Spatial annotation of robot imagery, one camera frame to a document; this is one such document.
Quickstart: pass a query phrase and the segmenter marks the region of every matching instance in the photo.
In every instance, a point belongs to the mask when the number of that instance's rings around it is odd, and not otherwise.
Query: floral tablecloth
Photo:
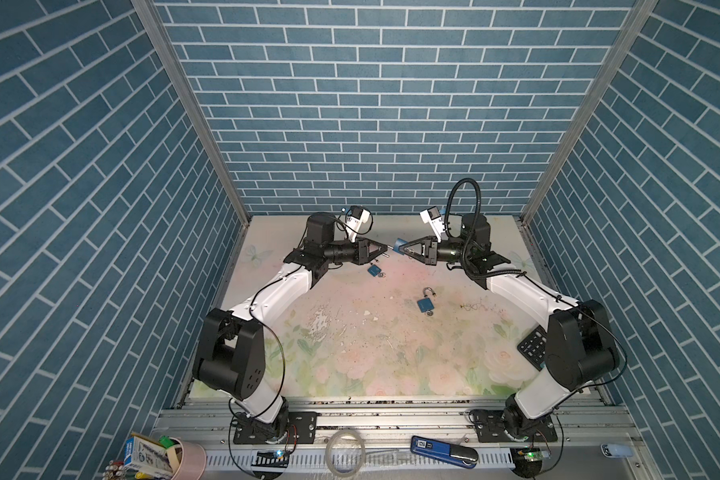
[[[298,243],[305,220],[253,218],[222,308],[272,278]],[[513,217],[488,221],[494,250],[538,278]],[[404,235],[406,223],[421,220],[380,216],[375,222],[400,226]],[[426,266],[390,252],[377,265],[383,278],[353,264],[329,272],[271,324],[286,353],[283,395],[508,396],[535,377],[536,369],[516,349],[535,324],[516,306],[442,263]],[[425,287],[437,293],[432,316],[416,305]],[[282,363],[269,336],[266,354],[266,379],[277,388]],[[192,390],[194,398],[216,395],[200,385]]]

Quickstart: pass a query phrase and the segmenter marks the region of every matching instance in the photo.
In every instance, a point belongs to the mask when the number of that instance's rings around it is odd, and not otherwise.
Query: blue stapler
[[[411,452],[462,468],[474,468],[478,464],[478,451],[474,448],[430,438],[412,437]]]

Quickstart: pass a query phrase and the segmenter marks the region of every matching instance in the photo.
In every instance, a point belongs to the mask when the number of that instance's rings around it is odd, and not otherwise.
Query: brick wall
[[[720,478],[720,0],[661,0],[533,229],[626,339],[623,399],[666,478]]]
[[[268,214],[412,212],[465,176],[485,212],[518,214],[632,3],[158,1],[244,201]]]
[[[239,227],[128,0],[0,0],[0,480],[151,429]]]

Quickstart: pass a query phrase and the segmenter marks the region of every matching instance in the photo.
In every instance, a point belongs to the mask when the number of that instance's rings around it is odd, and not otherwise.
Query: black bracket
[[[317,429],[317,412],[288,412],[288,426],[296,428],[297,442],[303,445],[315,443],[315,430]],[[243,425],[241,423],[235,428],[233,442],[235,445],[266,445],[269,438],[254,429],[253,424]]]
[[[474,431],[478,434],[478,441],[480,443],[518,441],[507,434],[504,428],[503,414],[503,410],[475,409],[470,411],[469,417],[474,425]],[[547,442],[557,441],[557,432],[554,429],[551,418],[548,418],[546,422],[539,422],[537,429],[538,431],[534,437],[535,441],[543,442],[545,438]]]

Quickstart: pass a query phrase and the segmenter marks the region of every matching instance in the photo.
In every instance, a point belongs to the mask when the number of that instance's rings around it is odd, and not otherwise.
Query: black calculator
[[[518,351],[540,371],[544,368],[546,346],[547,332],[539,325],[518,344]]]

